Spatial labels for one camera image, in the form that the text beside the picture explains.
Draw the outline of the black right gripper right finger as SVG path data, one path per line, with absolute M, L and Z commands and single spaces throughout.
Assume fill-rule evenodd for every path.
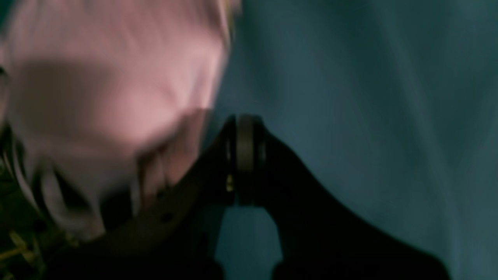
M 369 224 L 334 198 L 254 115 L 235 129 L 235 189 L 279 231 L 274 280 L 448 280 L 441 261 Z

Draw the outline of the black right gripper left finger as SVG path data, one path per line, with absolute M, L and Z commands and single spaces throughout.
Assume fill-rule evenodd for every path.
M 55 259 L 45 280 L 222 280 L 214 260 L 234 159 L 235 116 L 185 177 L 121 227 Z

